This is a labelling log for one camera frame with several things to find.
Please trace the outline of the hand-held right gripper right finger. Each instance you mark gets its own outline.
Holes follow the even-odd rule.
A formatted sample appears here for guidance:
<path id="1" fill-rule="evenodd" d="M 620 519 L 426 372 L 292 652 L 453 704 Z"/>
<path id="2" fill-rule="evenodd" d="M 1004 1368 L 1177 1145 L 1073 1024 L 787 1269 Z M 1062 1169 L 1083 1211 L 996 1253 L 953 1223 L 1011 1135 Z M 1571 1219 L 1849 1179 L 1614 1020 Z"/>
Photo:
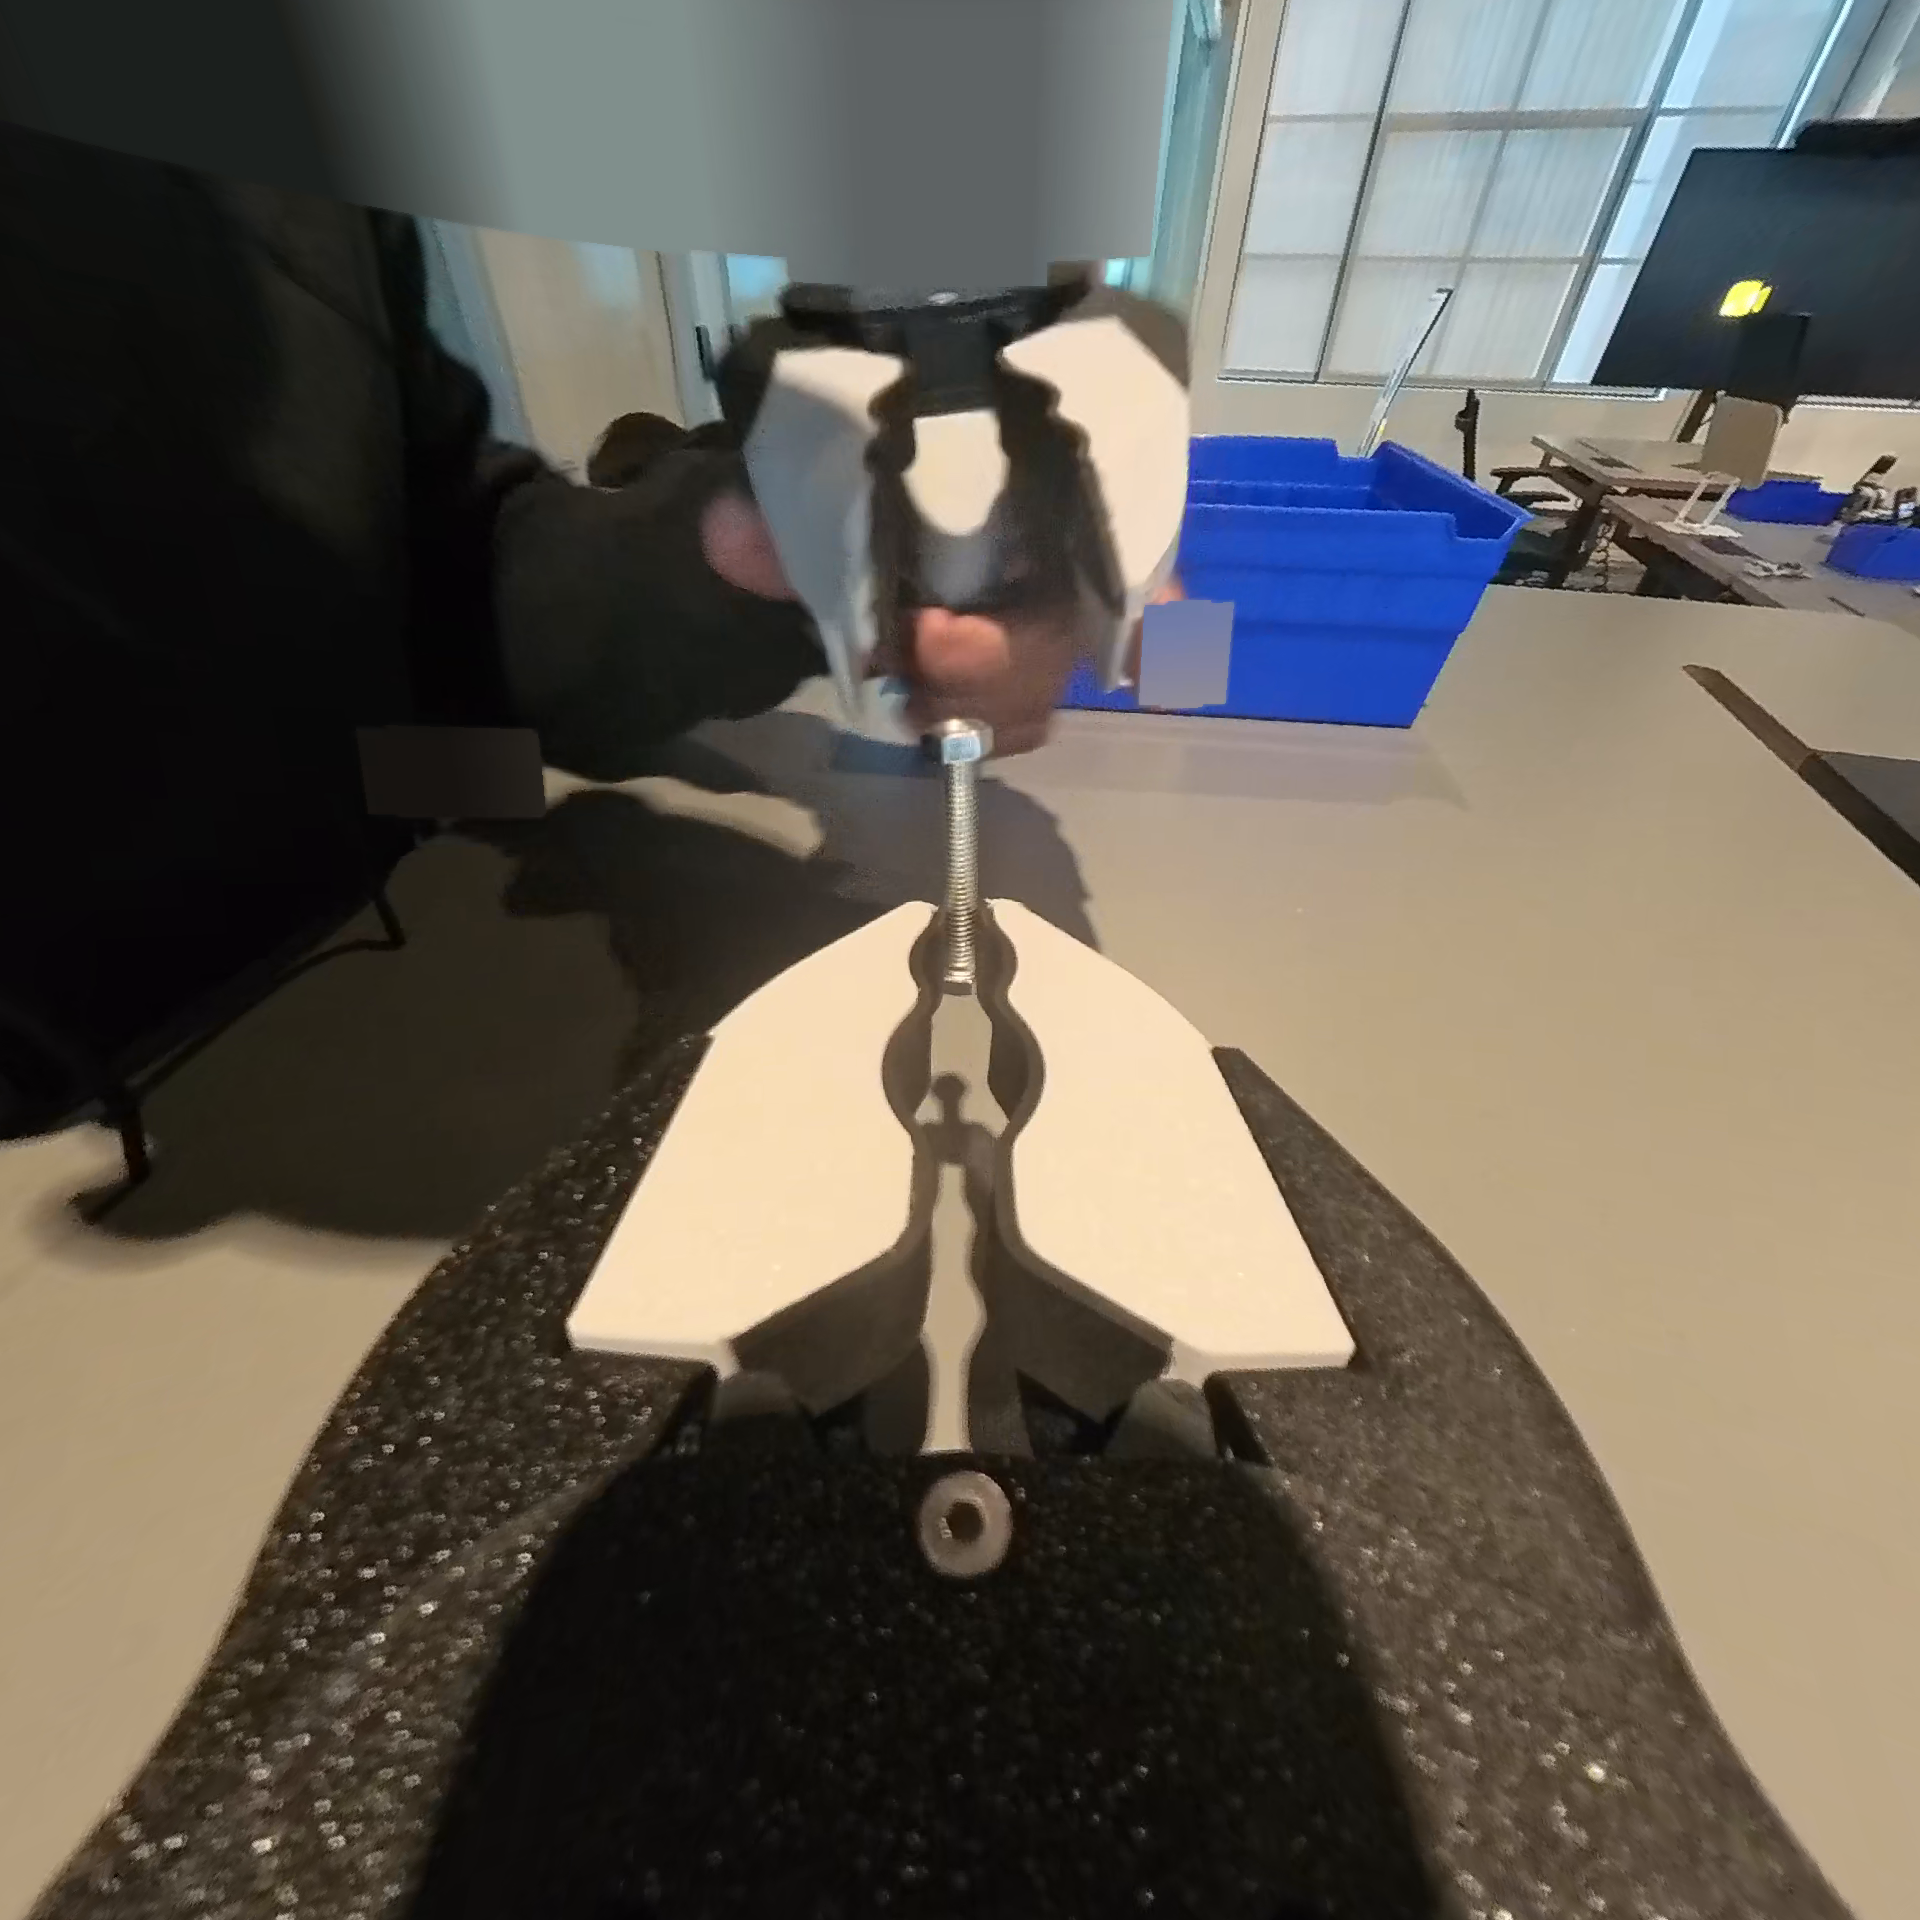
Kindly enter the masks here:
<path id="1" fill-rule="evenodd" d="M 981 915 L 992 1321 L 1040 1387 L 1331 1372 L 1355 1337 L 1204 1035 L 1018 901 Z"/>

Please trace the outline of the black office chair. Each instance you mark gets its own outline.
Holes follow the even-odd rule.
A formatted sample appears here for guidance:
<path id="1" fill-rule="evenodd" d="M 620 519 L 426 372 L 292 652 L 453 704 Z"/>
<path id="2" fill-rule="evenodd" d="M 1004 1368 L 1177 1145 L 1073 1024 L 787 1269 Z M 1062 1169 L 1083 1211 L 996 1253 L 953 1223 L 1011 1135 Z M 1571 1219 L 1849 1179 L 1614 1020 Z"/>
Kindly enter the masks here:
<path id="1" fill-rule="evenodd" d="M 1526 516 L 1505 554 L 1493 586 L 1563 588 L 1584 565 L 1590 547 L 1590 504 L 1563 490 L 1526 491 L 1531 482 L 1554 480 L 1547 468 L 1506 467 L 1494 472 L 1494 493 L 1521 506 Z"/>

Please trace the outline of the thin grey pole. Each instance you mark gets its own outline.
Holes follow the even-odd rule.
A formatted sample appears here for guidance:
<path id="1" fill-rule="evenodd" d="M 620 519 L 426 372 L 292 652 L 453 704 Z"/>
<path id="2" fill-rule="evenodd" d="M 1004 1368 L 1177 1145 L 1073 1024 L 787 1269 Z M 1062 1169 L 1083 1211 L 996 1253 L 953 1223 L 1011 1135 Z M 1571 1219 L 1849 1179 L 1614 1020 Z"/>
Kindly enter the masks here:
<path id="1" fill-rule="evenodd" d="M 1379 389 L 1374 411 L 1366 418 L 1366 426 L 1361 433 L 1355 457 L 1371 459 L 1384 435 L 1386 423 L 1393 415 L 1395 403 L 1400 400 L 1401 392 L 1405 389 L 1417 362 L 1422 360 L 1428 341 L 1437 331 L 1437 324 L 1450 311 L 1454 299 L 1454 285 L 1443 284 L 1428 291 L 1428 298 L 1417 313 L 1417 321 L 1409 327 L 1409 336 L 1404 338 L 1393 368 L 1386 372 L 1384 385 Z"/>

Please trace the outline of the blue plastic tote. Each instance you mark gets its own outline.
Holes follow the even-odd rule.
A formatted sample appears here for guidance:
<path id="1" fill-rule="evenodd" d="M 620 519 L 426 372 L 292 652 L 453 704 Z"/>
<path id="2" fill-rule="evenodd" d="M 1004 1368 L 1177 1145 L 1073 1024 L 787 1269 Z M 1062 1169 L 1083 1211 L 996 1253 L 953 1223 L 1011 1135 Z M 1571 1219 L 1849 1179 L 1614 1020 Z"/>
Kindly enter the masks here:
<path id="1" fill-rule="evenodd" d="M 1233 650 L 1220 695 L 1148 707 L 1409 730 L 1526 519 L 1395 441 L 1197 436 L 1176 570 Z"/>

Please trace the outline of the black table mat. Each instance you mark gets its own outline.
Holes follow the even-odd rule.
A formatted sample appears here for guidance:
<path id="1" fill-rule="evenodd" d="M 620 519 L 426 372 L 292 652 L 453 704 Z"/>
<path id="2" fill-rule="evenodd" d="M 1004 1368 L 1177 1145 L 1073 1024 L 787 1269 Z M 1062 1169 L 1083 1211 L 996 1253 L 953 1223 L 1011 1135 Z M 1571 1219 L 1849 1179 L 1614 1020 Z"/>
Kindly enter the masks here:
<path id="1" fill-rule="evenodd" d="M 1918 883 L 1918 759 L 1813 752 L 1800 777 L 1900 873 Z"/>

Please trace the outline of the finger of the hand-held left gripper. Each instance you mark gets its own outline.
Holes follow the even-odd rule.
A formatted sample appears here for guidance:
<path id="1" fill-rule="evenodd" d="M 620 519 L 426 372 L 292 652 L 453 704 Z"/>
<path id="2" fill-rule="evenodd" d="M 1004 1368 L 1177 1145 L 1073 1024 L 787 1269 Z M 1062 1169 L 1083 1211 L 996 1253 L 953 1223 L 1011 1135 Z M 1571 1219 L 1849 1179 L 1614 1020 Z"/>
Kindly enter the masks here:
<path id="1" fill-rule="evenodd" d="M 1137 682 L 1146 613 L 1172 583 L 1185 530 L 1192 392 L 1187 322 L 1169 306 L 1068 306 L 1000 351 L 1040 392 L 1065 455 L 1068 579 L 1089 601 L 1089 672 Z"/>
<path id="2" fill-rule="evenodd" d="M 876 400 L 906 362 L 851 345 L 774 352 L 742 453 L 790 592 L 810 613 L 849 719 L 878 650 L 873 563 Z"/>

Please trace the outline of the beige board on stand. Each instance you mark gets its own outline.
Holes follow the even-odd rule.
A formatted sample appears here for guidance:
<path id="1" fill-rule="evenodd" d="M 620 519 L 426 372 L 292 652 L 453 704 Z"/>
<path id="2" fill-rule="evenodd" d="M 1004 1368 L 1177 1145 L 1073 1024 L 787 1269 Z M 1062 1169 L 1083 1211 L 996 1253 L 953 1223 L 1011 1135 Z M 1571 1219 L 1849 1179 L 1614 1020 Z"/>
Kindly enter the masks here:
<path id="1" fill-rule="evenodd" d="M 1699 538 L 1715 528 L 1736 491 L 1755 490 L 1770 479 L 1776 440 L 1785 426 L 1785 410 L 1771 400 L 1720 395 L 1696 457 L 1674 459 L 1676 472 L 1696 479 L 1684 506 L 1669 528 Z"/>

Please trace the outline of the person's left hand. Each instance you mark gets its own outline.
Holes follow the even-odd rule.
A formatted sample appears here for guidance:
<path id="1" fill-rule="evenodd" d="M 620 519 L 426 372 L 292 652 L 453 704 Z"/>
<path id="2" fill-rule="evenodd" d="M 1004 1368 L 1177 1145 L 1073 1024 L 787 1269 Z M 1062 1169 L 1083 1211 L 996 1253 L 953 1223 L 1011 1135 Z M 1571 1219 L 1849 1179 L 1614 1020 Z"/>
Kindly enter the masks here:
<path id="1" fill-rule="evenodd" d="M 626 781 L 667 741 L 769 714 L 827 672 L 742 474 L 729 453 L 683 445 L 633 487 L 540 476 L 502 497 L 496 652 L 513 723 L 546 765 Z M 1019 754 L 1045 741 L 1085 650 L 1065 601 L 920 608 L 857 667 L 901 685 L 912 730 L 966 719 Z"/>

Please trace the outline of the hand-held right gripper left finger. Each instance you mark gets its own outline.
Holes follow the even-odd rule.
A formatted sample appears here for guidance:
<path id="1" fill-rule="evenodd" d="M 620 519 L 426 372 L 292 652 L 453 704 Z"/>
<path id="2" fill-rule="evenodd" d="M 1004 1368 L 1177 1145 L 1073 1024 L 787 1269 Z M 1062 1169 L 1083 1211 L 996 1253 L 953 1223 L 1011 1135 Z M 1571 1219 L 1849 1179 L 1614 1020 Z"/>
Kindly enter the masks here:
<path id="1" fill-rule="evenodd" d="M 882 1379 L 922 1343 L 938 912 L 906 904 L 709 1035 L 566 1316 L 578 1354 Z"/>

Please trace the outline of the metal bolt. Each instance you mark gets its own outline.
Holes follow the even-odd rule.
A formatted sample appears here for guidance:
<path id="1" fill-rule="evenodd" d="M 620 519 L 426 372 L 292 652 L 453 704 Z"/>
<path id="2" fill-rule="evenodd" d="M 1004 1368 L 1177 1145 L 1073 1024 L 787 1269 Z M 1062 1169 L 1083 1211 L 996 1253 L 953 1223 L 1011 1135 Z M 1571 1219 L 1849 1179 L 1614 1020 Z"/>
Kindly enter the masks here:
<path id="1" fill-rule="evenodd" d="M 966 765 L 938 764 L 944 784 L 944 991 L 956 994 L 977 991 L 981 904 L 977 788 L 982 761 Z"/>

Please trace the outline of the black TV monitor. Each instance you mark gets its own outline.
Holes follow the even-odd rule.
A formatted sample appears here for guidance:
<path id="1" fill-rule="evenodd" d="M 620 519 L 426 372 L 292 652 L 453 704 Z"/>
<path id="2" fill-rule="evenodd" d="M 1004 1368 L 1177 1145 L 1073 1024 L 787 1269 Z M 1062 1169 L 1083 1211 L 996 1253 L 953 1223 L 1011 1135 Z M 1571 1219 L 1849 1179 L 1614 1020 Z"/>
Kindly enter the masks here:
<path id="1" fill-rule="evenodd" d="M 1693 152 L 1590 383 L 1915 400 L 1915 153 Z"/>

